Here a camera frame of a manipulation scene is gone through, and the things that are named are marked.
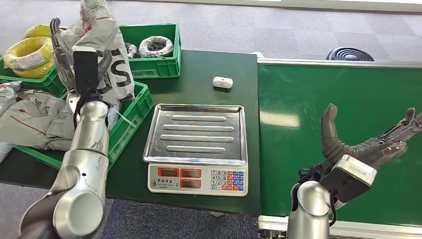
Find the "gray carpet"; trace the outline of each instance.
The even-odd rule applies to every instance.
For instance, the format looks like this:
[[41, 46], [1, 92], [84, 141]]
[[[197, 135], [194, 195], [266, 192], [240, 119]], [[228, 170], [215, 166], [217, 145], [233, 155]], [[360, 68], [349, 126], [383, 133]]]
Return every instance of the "gray carpet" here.
[[[79, 17], [79, 0], [0, 0], [0, 54], [35, 24]], [[250, 53], [268, 58], [324, 59], [352, 46], [376, 61], [422, 62], [422, 15], [269, 7], [109, 1], [120, 24], [178, 22], [183, 49]], [[21, 215], [45, 190], [0, 184], [0, 239], [17, 235]], [[96, 238], [256, 238], [256, 219], [108, 200]]]

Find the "yellow cable coil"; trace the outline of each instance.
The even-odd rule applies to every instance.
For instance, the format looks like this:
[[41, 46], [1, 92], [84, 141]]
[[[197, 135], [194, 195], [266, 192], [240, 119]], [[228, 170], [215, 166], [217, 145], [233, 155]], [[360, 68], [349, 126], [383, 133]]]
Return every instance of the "yellow cable coil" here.
[[48, 62], [53, 54], [53, 45], [48, 36], [36, 36], [16, 43], [4, 54], [4, 64], [12, 70], [36, 68]]
[[50, 36], [50, 26], [48, 25], [36, 25], [26, 31], [23, 38], [30, 38], [35, 36]]

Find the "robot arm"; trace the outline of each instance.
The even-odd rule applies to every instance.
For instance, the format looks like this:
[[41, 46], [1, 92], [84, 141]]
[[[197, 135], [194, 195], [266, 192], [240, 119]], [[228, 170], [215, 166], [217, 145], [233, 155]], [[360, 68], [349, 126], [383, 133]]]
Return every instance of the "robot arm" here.
[[[79, 122], [53, 186], [24, 214], [19, 239], [91, 238], [103, 219], [108, 170], [108, 107], [96, 93], [96, 51], [74, 49], [73, 56], [76, 88], [68, 94], [67, 103]], [[106, 51], [100, 66], [110, 61], [111, 53]]]
[[349, 146], [342, 143], [334, 125], [337, 114], [330, 104], [321, 116], [322, 152], [326, 161], [299, 171], [291, 190], [287, 239], [328, 239], [336, 209], [368, 191], [377, 169], [406, 151], [406, 141], [422, 128], [422, 114], [410, 108], [399, 123], [384, 134]]

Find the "black cable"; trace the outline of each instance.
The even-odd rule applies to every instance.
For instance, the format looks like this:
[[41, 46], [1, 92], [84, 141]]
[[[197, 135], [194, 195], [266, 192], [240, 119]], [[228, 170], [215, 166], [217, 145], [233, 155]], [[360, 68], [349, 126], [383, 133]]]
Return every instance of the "black cable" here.
[[333, 189], [330, 192], [330, 207], [331, 207], [331, 212], [332, 212], [332, 220], [329, 223], [329, 226], [331, 227], [332, 225], [334, 225], [335, 221], [337, 221], [337, 212], [335, 211], [335, 196], [337, 194], [337, 190]]
[[308, 169], [308, 168], [301, 168], [298, 173], [299, 173], [300, 177], [303, 177], [303, 176], [307, 175], [309, 173], [309, 171], [310, 171], [310, 169]]
[[[81, 115], [81, 108], [82, 106], [84, 106], [84, 104], [90, 102], [90, 101], [102, 101], [101, 96], [95, 92], [94, 94], [83, 94], [81, 95], [81, 97], [79, 98], [78, 102], [76, 103], [76, 108], [75, 108], [75, 113], [73, 114], [73, 126], [76, 129], [76, 126], [78, 125], [78, 121], [77, 121], [77, 116]], [[105, 105], [107, 105], [107, 107], [110, 109], [110, 104], [104, 102]], [[105, 125], [108, 127], [108, 115], [105, 117]]]

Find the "green plastic crate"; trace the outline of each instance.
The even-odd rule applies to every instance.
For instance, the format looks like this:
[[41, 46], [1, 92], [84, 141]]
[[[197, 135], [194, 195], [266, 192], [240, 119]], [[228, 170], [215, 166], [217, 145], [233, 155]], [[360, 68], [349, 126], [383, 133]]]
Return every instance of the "green plastic crate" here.
[[[135, 82], [135, 101], [123, 102], [121, 112], [123, 116], [133, 122], [136, 127], [130, 126], [122, 118], [119, 118], [116, 124], [109, 132], [108, 141], [108, 170], [110, 171], [123, 149], [129, 143], [133, 134], [139, 128], [150, 110], [154, 107], [148, 86], [139, 82]], [[62, 164], [65, 152], [58, 150], [35, 149], [26, 146], [15, 145], [15, 148], [32, 155], [39, 161], [59, 169]]]
[[150, 36], [164, 36], [174, 44], [173, 56], [171, 57], [129, 59], [130, 70], [134, 79], [180, 76], [182, 43], [177, 24], [121, 25], [120, 31], [125, 43], [131, 43], [137, 47], [142, 40]]
[[56, 97], [62, 96], [66, 91], [66, 87], [60, 81], [56, 66], [52, 66], [41, 79], [20, 78], [10, 68], [5, 68], [3, 58], [0, 58], [0, 83], [11, 81], [22, 81], [21, 88], [50, 92]]

